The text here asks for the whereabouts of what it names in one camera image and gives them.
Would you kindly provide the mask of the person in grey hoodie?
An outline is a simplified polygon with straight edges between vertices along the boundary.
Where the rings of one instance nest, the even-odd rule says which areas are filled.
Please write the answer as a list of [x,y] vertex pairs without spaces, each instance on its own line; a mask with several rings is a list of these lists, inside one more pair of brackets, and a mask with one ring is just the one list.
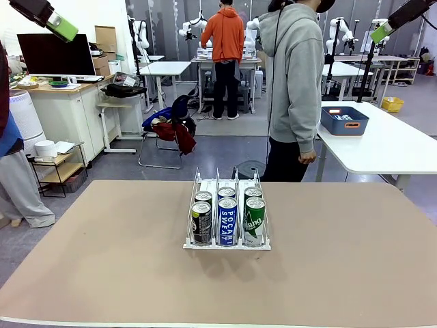
[[301,182],[309,165],[299,162],[296,110],[313,105],[317,126],[322,111],[324,46],[318,14],[335,0],[271,0],[259,17],[266,58],[268,138],[270,151],[264,182]]

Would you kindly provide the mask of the low cardboard box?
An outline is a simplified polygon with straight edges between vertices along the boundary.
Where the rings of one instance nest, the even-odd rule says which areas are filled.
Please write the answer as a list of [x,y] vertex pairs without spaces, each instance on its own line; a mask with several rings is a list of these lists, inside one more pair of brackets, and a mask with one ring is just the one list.
[[92,61],[96,75],[106,77],[111,74],[109,70],[108,57],[106,55],[92,57]]

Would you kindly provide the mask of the white background desk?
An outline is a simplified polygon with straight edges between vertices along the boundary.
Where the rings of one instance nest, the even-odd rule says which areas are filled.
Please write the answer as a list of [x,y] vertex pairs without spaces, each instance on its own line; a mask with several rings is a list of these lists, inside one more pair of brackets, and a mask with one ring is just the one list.
[[185,72],[191,65],[190,61],[155,61],[139,69],[141,76],[151,76],[156,80],[158,92],[158,104],[160,109],[164,109],[163,89],[161,78],[171,77],[173,86],[173,96],[178,97],[176,78]]

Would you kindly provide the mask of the person in orange hoodie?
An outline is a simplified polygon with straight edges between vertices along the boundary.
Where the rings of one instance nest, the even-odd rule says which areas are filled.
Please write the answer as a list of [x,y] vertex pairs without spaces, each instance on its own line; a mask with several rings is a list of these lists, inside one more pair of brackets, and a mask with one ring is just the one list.
[[213,118],[221,120],[227,114],[235,120],[238,114],[238,86],[240,62],[244,49],[243,21],[233,7],[234,0],[220,0],[220,10],[212,16],[201,35],[201,47],[212,41],[214,62],[214,108]]

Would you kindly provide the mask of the clear tray with items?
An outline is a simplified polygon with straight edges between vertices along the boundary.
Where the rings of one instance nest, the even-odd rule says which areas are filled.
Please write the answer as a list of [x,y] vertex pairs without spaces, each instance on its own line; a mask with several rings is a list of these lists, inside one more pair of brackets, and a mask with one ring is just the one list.
[[127,74],[125,72],[116,72],[114,74],[112,83],[126,87],[138,87],[139,77],[136,75]]

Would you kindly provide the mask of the blue plastic bin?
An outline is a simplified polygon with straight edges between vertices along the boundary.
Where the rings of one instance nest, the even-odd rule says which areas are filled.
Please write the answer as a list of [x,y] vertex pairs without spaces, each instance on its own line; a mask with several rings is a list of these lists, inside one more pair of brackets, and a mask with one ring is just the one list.
[[322,107],[321,125],[334,136],[362,136],[369,118],[354,107]]

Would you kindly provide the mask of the tall cardboard box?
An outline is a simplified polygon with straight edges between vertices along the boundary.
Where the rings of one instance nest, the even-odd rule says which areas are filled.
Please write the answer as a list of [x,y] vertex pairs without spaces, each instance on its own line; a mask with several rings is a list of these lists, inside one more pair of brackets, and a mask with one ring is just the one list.
[[94,28],[97,47],[105,53],[116,53],[117,38],[115,28],[100,25],[96,25]]

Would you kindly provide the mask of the black stand pole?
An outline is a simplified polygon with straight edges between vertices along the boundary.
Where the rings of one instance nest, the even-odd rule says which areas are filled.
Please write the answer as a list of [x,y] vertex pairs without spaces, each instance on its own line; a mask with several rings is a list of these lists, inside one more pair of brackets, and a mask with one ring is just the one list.
[[367,84],[367,79],[368,79],[368,76],[369,76],[370,66],[371,66],[371,63],[372,63],[372,60],[373,60],[373,52],[374,52],[374,49],[375,49],[375,46],[376,46],[375,42],[371,38],[371,32],[370,31],[368,33],[367,39],[371,40],[371,46],[370,46],[370,49],[369,49],[369,53],[367,54],[367,61],[366,61],[366,65],[365,65],[363,79],[361,81],[361,86],[360,86],[360,90],[359,90],[359,93],[358,93],[358,98],[356,100],[357,103],[362,103],[362,101],[363,101],[363,94],[364,94],[365,87],[366,87],[366,84]]

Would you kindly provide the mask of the black round stool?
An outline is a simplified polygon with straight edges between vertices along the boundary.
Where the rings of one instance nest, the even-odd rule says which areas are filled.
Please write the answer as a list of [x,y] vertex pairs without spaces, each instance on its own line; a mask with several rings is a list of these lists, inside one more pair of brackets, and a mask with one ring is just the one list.
[[236,174],[239,179],[253,179],[254,175],[257,174],[259,178],[264,175],[266,169],[266,164],[256,160],[248,160],[240,163],[234,167],[233,175],[234,178]]

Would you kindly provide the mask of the large white table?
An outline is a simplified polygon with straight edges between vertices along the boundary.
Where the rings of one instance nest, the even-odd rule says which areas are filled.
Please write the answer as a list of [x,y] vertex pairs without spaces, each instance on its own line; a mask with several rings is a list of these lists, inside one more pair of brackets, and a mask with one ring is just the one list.
[[322,142],[315,181],[330,152],[351,174],[378,175],[404,191],[413,175],[437,175],[437,140],[368,102],[324,101],[324,107],[354,107],[369,118],[361,136],[334,136],[318,126]]

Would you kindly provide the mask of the white side table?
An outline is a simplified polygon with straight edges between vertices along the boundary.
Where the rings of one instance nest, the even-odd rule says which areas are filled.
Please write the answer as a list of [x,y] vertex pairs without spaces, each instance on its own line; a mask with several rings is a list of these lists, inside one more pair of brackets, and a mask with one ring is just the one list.
[[98,102],[96,106],[100,109],[99,117],[102,121],[102,128],[103,128],[104,153],[136,154],[137,150],[134,148],[111,148],[111,142],[109,140],[109,132],[107,129],[106,116],[105,116],[105,111],[107,109],[114,109],[115,127],[117,130],[116,139],[135,140],[134,137],[129,137],[129,136],[125,137],[122,135],[121,124],[119,122],[119,112],[118,112],[120,109],[131,109],[132,106],[128,104],[106,102],[106,101]]

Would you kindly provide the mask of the grey hoodie person right forearm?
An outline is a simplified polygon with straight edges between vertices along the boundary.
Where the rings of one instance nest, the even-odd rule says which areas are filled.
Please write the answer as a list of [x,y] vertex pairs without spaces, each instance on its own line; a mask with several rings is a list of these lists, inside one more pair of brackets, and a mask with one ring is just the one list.
[[313,105],[299,106],[296,110],[296,140],[300,153],[304,155],[313,152],[313,139],[317,124],[317,111]]

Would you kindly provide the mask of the white cylinder roll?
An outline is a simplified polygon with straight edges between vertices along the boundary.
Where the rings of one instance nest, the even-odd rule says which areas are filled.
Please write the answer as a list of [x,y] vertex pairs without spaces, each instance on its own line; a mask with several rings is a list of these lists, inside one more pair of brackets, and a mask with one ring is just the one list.
[[39,157],[52,157],[58,156],[57,146],[51,140],[42,140],[35,143],[34,148]]

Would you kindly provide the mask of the person in grey trousers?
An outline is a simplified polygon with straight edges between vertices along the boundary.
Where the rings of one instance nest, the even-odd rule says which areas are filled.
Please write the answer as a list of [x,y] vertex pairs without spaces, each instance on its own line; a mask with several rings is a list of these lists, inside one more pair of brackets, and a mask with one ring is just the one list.
[[30,228],[55,223],[55,214],[40,198],[24,140],[10,111],[9,66],[0,43],[0,213],[13,226],[26,220]]

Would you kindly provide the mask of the white air purifier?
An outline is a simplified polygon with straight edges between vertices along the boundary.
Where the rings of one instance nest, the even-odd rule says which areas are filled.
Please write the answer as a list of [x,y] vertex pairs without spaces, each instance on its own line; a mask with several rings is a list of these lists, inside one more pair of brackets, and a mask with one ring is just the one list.
[[10,111],[25,141],[46,139],[36,109],[27,90],[10,91]]

